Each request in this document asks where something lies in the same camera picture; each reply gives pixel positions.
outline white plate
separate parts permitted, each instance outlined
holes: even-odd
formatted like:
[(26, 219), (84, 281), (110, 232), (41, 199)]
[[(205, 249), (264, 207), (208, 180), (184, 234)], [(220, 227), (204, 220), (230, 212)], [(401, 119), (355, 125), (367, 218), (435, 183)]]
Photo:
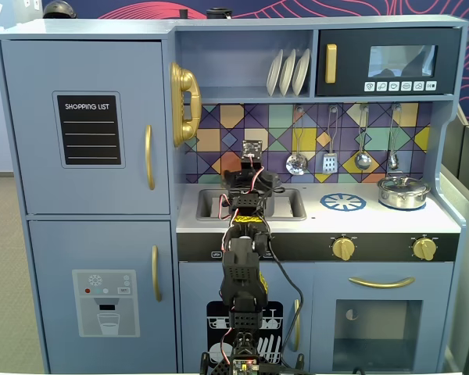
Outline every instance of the white plate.
[(307, 67), (310, 65), (310, 49), (304, 51), (303, 57), (299, 59), (295, 66), (294, 77), (292, 78), (292, 90), (295, 96), (298, 96), (303, 89), (304, 80), (306, 79)]
[(281, 60), (283, 59), (283, 50), (281, 49), (279, 53), (274, 58), (271, 63), (271, 68), (269, 68), (269, 74), (267, 75), (267, 93), (269, 96), (273, 96), (274, 89), (276, 88), (276, 83), (278, 82), (278, 76), (280, 75)]
[(283, 64), (283, 69), (281, 70), (280, 77), (280, 91), (281, 95), (285, 96), (287, 94), (288, 86), (290, 86), (290, 81), (292, 80), (292, 73), (294, 71), (295, 65), (295, 49), (292, 49), (290, 56), (285, 60)]

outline silver pot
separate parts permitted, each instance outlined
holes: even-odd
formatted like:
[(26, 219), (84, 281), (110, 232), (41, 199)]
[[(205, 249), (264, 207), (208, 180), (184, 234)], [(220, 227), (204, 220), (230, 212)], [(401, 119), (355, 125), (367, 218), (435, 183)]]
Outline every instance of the silver pot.
[(411, 177), (385, 177), (377, 182), (378, 200), (394, 209), (419, 209), (431, 188)]

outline sink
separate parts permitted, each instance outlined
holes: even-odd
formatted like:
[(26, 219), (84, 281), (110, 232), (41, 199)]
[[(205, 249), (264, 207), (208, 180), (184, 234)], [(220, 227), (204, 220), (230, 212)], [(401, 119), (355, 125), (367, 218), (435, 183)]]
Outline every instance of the sink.
[[(219, 197), (227, 194), (222, 189), (206, 189), (199, 192), (198, 205), (196, 207), (196, 219), (201, 221), (219, 220)], [(268, 221), (294, 221), (304, 220), (306, 210), (300, 191), (297, 189), (286, 189), (284, 193), (273, 194), (274, 210), (270, 215), (266, 215)], [(222, 216), (227, 215), (227, 207), (223, 207)]]

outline microwave window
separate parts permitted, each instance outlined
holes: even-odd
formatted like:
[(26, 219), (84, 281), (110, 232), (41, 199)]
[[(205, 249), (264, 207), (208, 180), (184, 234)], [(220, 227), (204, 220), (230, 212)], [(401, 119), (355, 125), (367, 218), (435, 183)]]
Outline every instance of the microwave window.
[(432, 77), (435, 45), (374, 45), (369, 77)]

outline play kitchen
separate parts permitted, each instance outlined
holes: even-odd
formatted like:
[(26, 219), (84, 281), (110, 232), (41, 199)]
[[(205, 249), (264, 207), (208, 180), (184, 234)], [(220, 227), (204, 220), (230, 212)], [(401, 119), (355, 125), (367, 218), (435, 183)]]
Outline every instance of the play kitchen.
[(261, 192), (251, 220), (275, 255), (260, 256), (266, 361), (441, 371), (465, 222), (439, 166), (466, 37), (451, 16), (37, 20), (0, 33), (46, 370), (223, 361), (235, 344), (225, 234), (249, 221), (232, 205)]

